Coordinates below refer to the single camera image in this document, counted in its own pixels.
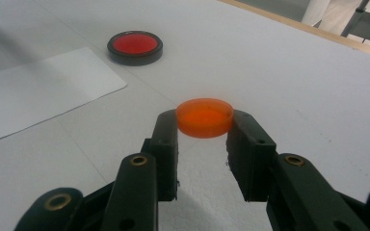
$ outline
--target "orange puck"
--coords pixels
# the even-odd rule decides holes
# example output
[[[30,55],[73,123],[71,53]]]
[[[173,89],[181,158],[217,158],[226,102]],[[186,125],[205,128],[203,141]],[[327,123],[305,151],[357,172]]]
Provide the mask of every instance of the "orange puck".
[[[233,123],[233,108],[213,98],[186,101],[176,108],[179,130],[195,138],[214,138],[228,132]]]

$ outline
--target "floor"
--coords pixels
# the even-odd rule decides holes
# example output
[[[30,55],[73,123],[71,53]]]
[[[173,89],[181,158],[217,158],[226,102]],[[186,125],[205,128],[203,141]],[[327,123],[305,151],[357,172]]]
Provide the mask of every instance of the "floor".
[[[361,0],[331,0],[319,29],[340,35],[360,2]],[[370,12],[370,2],[366,8]],[[370,45],[370,40],[363,41],[363,38],[351,35],[348,38]]]

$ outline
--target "sheet of paper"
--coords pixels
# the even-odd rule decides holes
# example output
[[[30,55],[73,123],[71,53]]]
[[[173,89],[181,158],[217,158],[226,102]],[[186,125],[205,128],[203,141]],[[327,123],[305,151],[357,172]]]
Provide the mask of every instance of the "sheet of paper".
[[[0,71],[0,138],[126,86],[89,48]]]

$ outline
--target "tabletop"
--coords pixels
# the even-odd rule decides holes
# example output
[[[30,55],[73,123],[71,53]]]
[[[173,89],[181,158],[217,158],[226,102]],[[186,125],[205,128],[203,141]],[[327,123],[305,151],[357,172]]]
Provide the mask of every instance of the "tabletop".
[[[159,61],[111,61],[108,40],[132,30],[164,42]],[[112,182],[159,114],[200,97],[254,116],[336,190],[370,193],[370,54],[213,0],[0,1],[0,70],[83,47],[127,87],[0,139],[0,230],[47,191]],[[159,204],[159,230],[271,230],[225,164],[225,136],[178,140],[178,199]]]

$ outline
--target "black and red button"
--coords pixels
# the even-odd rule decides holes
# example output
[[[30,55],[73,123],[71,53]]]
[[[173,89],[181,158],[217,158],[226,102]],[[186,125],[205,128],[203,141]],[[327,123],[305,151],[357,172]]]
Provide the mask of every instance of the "black and red button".
[[[145,65],[161,58],[163,43],[150,32],[129,31],[113,36],[107,48],[119,64]]]

